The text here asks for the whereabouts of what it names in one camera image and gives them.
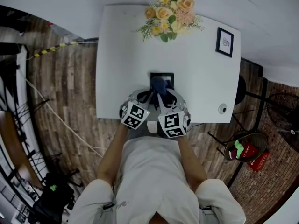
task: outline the pink flower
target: pink flower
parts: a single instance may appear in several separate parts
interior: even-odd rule
[[[190,10],[178,9],[176,10],[176,17],[181,23],[189,25],[190,23],[194,22],[195,14]]]

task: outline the flower bouquet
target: flower bouquet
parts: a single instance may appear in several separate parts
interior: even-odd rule
[[[158,0],[145,9],[148,20],[135,32],[141,32],[143,41],[155,36],[168,42],[192,28],[203,30],[204,27],[199,25],[202,19],[194,13],[194,5],[194,0]]]

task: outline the forearm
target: forearm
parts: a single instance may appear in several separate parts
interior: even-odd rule
[[[198,157],[196,157],[187,137],[178,137],[177,140],[187,182],[190,189],[195,192],[197,187],[207,179],[206,172]]]
[[[127,140],[128,127],[120,124],[104,157],[100,161],[97,179],[108,182],[111,186],[114,184],[118,169],[121,164],[121,155],[123,146]]]

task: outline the brick wall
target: brick wall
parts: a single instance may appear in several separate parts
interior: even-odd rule
[[[297,87],[269,82],[267,97],[280,92],[299,96]],[[295,189],[299,185],[296,179],[299,175],[299,153],[280,136],[266,110],[263,111],[259,131],[267,135],[269,142],[270,156],[264,168],[253,172],[244,164],[230,187],[245,211],[247,224],[263,223],[267,216],[283,205],[286,194],[292,194],[291,190],[287,192],[288,189]]]

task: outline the white table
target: white table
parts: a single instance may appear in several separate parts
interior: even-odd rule
[[[105,6],[96,67],[98,118],[119,119],[129,94],[150,85],[151,72],[174,73],[174,88],[187,103],[191,122],[229,123],[238,85],[240,32],[203,17],[203,31],[178,35],[175,41],[142,41],[132,30],[146,21],[141,5]],[[232,58],[215,51],[217,28],[234,34]],[[227,111],[218,112],[225,103]]]

